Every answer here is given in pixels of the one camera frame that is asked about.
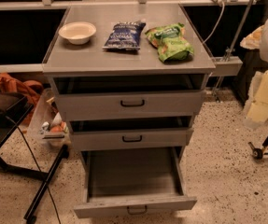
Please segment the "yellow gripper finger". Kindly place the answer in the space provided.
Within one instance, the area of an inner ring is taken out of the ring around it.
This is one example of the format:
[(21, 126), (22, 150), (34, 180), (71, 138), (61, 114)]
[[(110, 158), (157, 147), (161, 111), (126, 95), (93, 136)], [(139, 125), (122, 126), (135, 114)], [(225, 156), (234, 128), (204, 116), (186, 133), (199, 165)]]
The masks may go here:
[(245, 104), (245, 124), (263, 124), (268, 120), (268, 70), (256, 72)]
[(261, 34), (264, 26), (258, 27), (251, 34), (247, 35), (240, 42), (240, 46), (244, 49), (259, 49), (261, 45)]

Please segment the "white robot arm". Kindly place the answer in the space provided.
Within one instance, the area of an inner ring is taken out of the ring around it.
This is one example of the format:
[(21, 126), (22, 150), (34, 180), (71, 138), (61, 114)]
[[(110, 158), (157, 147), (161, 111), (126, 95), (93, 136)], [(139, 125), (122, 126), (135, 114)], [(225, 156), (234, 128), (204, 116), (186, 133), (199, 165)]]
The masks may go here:
[[(246, 36), (240, 46), (245, 49), (257, 49), (263, 61), (268, 62), (268, 19), (264, 25)], [(257, 72), (252, 78), (249, 98), (244, 108), (247, 127), (256, 129), (268, 120), (268, 70)]]

